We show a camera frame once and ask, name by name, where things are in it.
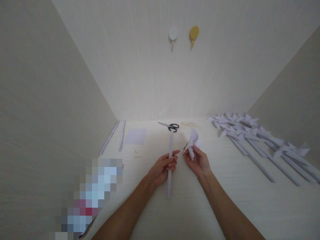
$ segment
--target left hand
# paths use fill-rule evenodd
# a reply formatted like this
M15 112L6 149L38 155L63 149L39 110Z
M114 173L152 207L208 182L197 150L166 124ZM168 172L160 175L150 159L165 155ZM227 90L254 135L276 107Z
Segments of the left hand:
M162 155L148 172L147 176L156 187L167 180L168 170L172 170L172 172L176 170L178 159L178 156L176 156L176 154L178 154L179 152L180 150L173 151L171 158L168 158L169 153Z

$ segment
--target white paper straw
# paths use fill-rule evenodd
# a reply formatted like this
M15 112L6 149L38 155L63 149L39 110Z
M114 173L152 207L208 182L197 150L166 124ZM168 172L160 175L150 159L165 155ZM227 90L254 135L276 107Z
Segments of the white paper straw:
M122 133L121 133L121 138L120 138L120 145L119 145L119 151L122 151L122 143L123 143L123 135L124 135L124 127L126 125L126 121L123 122L122 125Z
M108 143L109 143L109 141L110 141L110 139L111 139L114 131L117 129L119 123L120 123L120 122L118 121L118 122L116 123L116 125L114 125L114 127L113 127L113 129L112 129L112 131L111 131L111 133L110 133L110 135L109 135L109 137L107 138L106 142L104 143L104 145L102 146L102 148L101 148L101 150L100 150L100 152L99 152L99 156L101 156L101 155L103 154L103 152L104 152L104 150L106 149L106 147L107 147L107 145L108 145Z
M169 144L169 158L172 157L172 151L173 151L173 131L170 131L170 144ZM172 175L172 170L168 171L168 179L167 179L167 198L170 199L171 197L171 175Z

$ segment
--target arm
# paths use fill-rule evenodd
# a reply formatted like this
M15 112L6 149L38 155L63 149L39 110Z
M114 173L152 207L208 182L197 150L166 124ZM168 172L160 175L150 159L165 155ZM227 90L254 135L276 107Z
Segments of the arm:
M92 239L129 239L142 210L152 196L156 187L162 184L168 176L168 170L176 169L177 156L169 157L169 153L161 156L148 174L128 199L102 225Z
M196 174L226 239L264 239L223 190L210 169L207 155L195 145L193 148L194 161L191 160L188 150L183 157Z

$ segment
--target white tabletop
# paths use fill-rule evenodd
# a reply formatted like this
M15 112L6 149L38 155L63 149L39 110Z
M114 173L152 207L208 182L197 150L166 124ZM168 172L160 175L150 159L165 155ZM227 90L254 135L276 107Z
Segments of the white tabletop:
M170 132L157 121L126 122L131 128L147 128L144 145L123 145L118 151L121 126L112 136L102 157L123 159L123 180L101 210L85 239L90 239L108 217L132 193L154 162L169 151ZM205 118L161 120L180 125L174 134L173 149L182 152L195 127L202 139L201 149L227 194L258 228L266 239L316 239L320 236L320 185L310 184L282 159L277 159L297 180L296 187L268 159L261 158L248 144L246 147L275 178L271 183L256 165L243 156L227 137ZM166 198L164 183L158 187L143 210L131 239L224 239L208 200L188 168L181 153L172 175L172 196Z

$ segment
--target scissors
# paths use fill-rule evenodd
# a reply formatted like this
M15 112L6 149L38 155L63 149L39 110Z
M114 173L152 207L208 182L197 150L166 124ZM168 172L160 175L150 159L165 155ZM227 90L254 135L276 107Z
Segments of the scissors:
M160 124L168 127L169 131L171 131L171 129L174 129L175 131L173 131L173 132L176 132L177 129L179 128L179 125L178 125L178 124L175 124L175 123L172 123L172 124L170 124L170 125L165 124L165 123L161 123L161 122L158 122L158 123L160 123Z

